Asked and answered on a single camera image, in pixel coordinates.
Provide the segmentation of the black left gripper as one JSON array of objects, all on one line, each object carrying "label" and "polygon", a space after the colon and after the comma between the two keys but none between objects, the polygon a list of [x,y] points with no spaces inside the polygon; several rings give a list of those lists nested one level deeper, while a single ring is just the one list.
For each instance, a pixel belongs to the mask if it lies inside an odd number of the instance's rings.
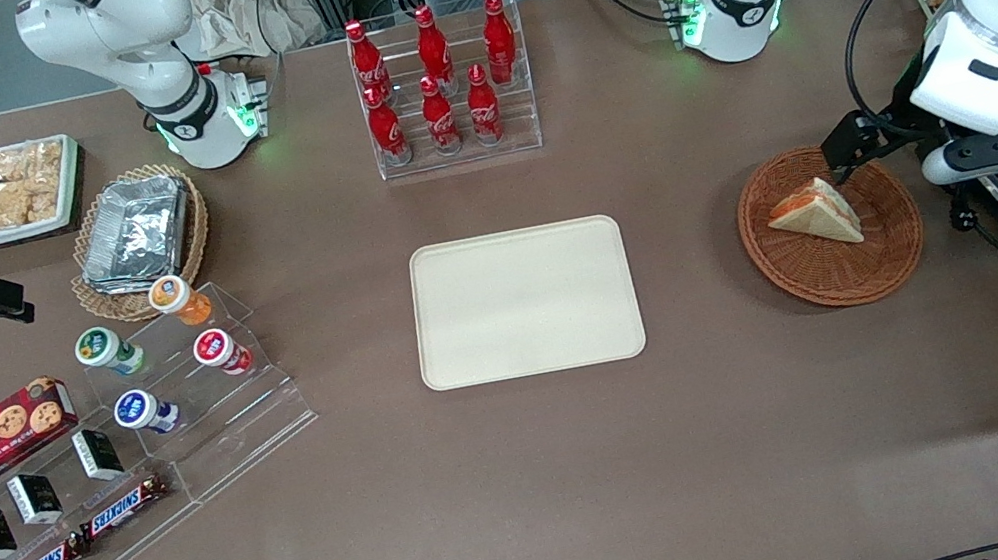
[{"label": "black left gripper", "polygon": [[[892,88],[891,100],[878,111],[882,122],[896,131],[883,128],[887,142],[917,146],[918,153],[934,151],[950,140],[944,120],[916,107],[911,101],[923,74],[923,61],[909,62]],[[884,152],[881,130],[860,110],[847,112],[821,143],[824,162],[833,171],[836,186],[848,183],[860,166],[880,160]]]}]

